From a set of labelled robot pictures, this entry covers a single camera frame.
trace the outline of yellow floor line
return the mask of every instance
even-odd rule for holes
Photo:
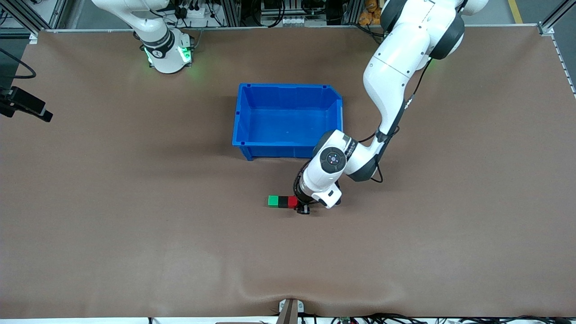
[[[514,22],[516,24],[523,24],[522,17],[520,16],[520,11],[518,11],[518,6],[516,5],[516,0],[508,0],[508,5],[512,11],[512,16],[514,17]]]

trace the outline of circular button panel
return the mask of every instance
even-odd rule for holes
[[[346,166],[346,156],[338,148],[325,148],[320,154],[320,164],[325,172],[336,173]]]

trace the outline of wire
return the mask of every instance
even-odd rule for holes
[[[335,21],[335,20],[342,20],[342,17],[332,18],[332,19],[325,19],[324,21]]]
[[[34,71],[28,64],[22,62],[22,60],[20,60],[19,58],[17,58],[16,56],[6,52],[3,48],[0,48],[0,52],[6,54],[6,56],[8,56],[9,58],[13,59],[14,61],[22,64],[23,67],[27,68],[28,71],[30,71],[30,75],[29,76],[0,76],[0,77],[4,77],[4,78],[15,78],[15,79],[31,79],[31,78],[35,78],[36,77],[36,71]]]
[[[208,6],[208,10],[210,11],[210,17],[214,18],[216,20],[216,22],[218,23],[218,25],[220,25],[220,27],[227,27],[227,26],[224,26],[224,24],[221,23],[220,20],[218,19],[218,12],[214,12],[213,0],[206,1],[206,5]]]
[[[390,141],[390,139],[391,139],[394,135],[398,134],[399,131],[400,131],[400,126],[396,126],[396,130],[395,130],[392,134],[390,134],[390,136],[388,136],[388,141]],[[382,182],[384,182],[384,177],[382,176],[382,171],[380,170],[380,161],[379,161],[379,160],[376,161],[376,170],[378,171],[378,175],[380,175],[380,180],[377,180],[377,179],[375,179],[375,178],[370,178],[370,180],[372,180],[372,181],[374,181],[374,182],[377,182],[377,183],[382,183]],[[400,323],[404,324],[404,322],[398,321],[398,320],[396,320],[395,318],[391,318],[391,320],[396,321],[396,322],[400,322]]]
[[[418,88],[420,88],[420,83],[422,82],[422,78],[424,77],[424,73],[428,69],[428,66],[430,66],[431,62],[432,62],[432,59],[429,59],[428,62],[426,63],[426,65],[424,65],[424,69],[422,69],[422,74],[420,74],[420,79],[418,79],[418,84],[416,84],[416,88],[414,89],[414,92],[412,92],[412,94],[410,95],[410,97],[406,101],[406,105],[404,106],[404,109],[408,108],[408,106],[410,106],[410,104],[412,103],[412,100],[416,96],[416,91],[418,91]]]
[[[414,92],[412,92],[412,95],[415,95],[416,91],[418,91],[418,88],[420,87],[420,82],[422,82],[422,78],[424,77],[424,73],[426,73],[426,70],[428,69],[428,66],[430,66],[431,62],[432,59],[429,59],[426,65],[424,65],[424,69],[422,70],[422,74],[420,74],[420,79],[418,79],[418,84],[416,84],[416,88],[414,89]]]
[[[10,14],[7,11],[4,11],[4,9],[2,9],[2,11],[0,12],[0,19],[2,19],[0,25],[4,24],[8,18],[12,18],[12,16],[10,16]]]
[[[374,137],[374,135],[375,135],[375,133],[373,133],[372,135],[370,135],[370,136],[366,137],[365,139],[363,139],[363,140],[361,140],[361,141],[358,141],[358,143],[364,143],[364,142],[366,142],[367,140],[369,140],[369,139],[373,138],[373,137]]]
[[[409,321],[410,324],[428,324],[427,322],[422,322],[422,321],[417,320],[415,318],[407,317],[407,316],[404,316],[401,314],[393,314],[393,313],[376,313],[373,315],[365,316],[363,318],[372,319],[378,324],[386,324],[384,322],[386,319],[389,319],[391,321],[401,323],[401,324],[406,324],[406,322],[401,321],[401,319],[405,320],[405,321]]]
[[[202,39],[203,33],[204,33],[204,29],[200,29],[200,35],[198,35],[198,41],[196,42],[196,44],[194,44],[194,49],[196,49],[198,47],[198,45],[200,45],[200,39]]]
[[[150,9],[150,12],[151,12],[153,15],[158,16],[158,17],[160,17],[160,18],[166,18],[166,15],[162,16],[161,14],[154,12],[152,9]]]
[[[374,35],[374,32],[372,32],[370,30],[370,26],[367,25],[366,28],[368,28],[368,31],[370,31],[370,34],[372,35],[372,39],[376,42],[376,44],[378,44],[378,45],[382,44],[382,42],[376,38],[376,35]]]
[[[537,316],[532,316],[532,315],[522,315],[522,316],[518,316],[518,317],[508,317],[508,318],[492,318],[492,317],[488,317],[488,318],[479,318],[479,317],[464,317],[461,318],[459,320],[460,323],[464,323],[465,321],[470,321],[473,323],[478,323],[478,324],[506,324],[512,321],[515,321],[517,319],[531,319],[533,321],[539,321],[542,323],[546,323],[546,324],[554,324],[556,323],[556,321],[552,318],[548,318],[548,317],[537,317]]]
[[[366,29],[366,28],[360,26],[359,24],[357,24],[357,23],[355,23],[355,22],[347,22],[346,25],[355,26],[355,27],[357,27],[358,29],[360,29],[361,31],[363,31],[364,33],[367,33],[368,35],[371,35],[371,36],[384,37],[384,34],[383,34],[383,33],[373,32],[373,31],[371,31],[371,30],[369,30],[369,29]]]
[[[305,12],[306,14],[315,16],[326,12],[326,5],[324,5],[324,9],[314,11],[314,9],[312,9],[312,5],[310,4],[310,2],[311,2],[310,0],[302,0],[300,4],[300,9],[302,9],[302,11]]]
[[[284,2],[284,0],[277,0],[277,5],[278,5],[278,17],[276,18],[276,20],[274,21],[273,24],[269,25],[269,26],[265,26],[262,24],[262,22],[258,19],[256,19],[256,12],[258,12],[260,10],[260,12],[262,12],[261,9],[258,10],[258,8],[255,8],[255,5],[258,3],[258,0],[252,0],[252,3],[250,5],[250,12],[252,15],[252,19],[254,19],[254,22],[256,23],[256,25],[261,26],[261,27],[268,27],[268,28],[272,28],[277,26],[282,19],[284,19],[284,15],[286,13],[286,3]]]
[[[303,204],[303,205],[314,205],[317,204],[317,201],[313,201],[313,202],[304,202],[301,201],[300,198],[298,198],[297,195],[297,190],[298,190],[298,183],[300,182],[300,178],[302,178],[302,173],[304,171],[304,168],[306,168],[306,166],[308,164],[310,164],[310,161],[312,161],[314,157],[310,158],[310,160],[306,161],[306,163],[304,163],[304,165],[300,168],[300,170],[298,170],[298,173],[296,174],[296,178],[294,178],[294,182],[292,183],[292,191],[294,192],[294,195],[296,196],[296,199],[298,199],[298,201]]]

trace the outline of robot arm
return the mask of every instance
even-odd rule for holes
[[[331,208],[342,193],[336,181],[342,174],[360,182],[369,180],[394,135],[406,108],[408,81],[429,57],[442,59],[459,45],[464,22],[458,8],[479,11],[487,0],[388,0],[382,9],[382,28],[388,36],[364,71],[364,87],[378,108],[382,121],[370,146],[339,130],[322,136],[310,164],[294,188],[304,204],[314,200]]]
[[[169,0],[92,0],[128,24],[144,44],[148,61],[159,72],[175,73],[192,62],[191,38],[168,28],[162,18],[141,18],[134,12],[149,12],[168,6]]]

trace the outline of blue plastic bin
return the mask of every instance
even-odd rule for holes
[[[255,157],[312,157],[328,130],[342,130],[342,97],[329,85],[240,84],[232,145]]]

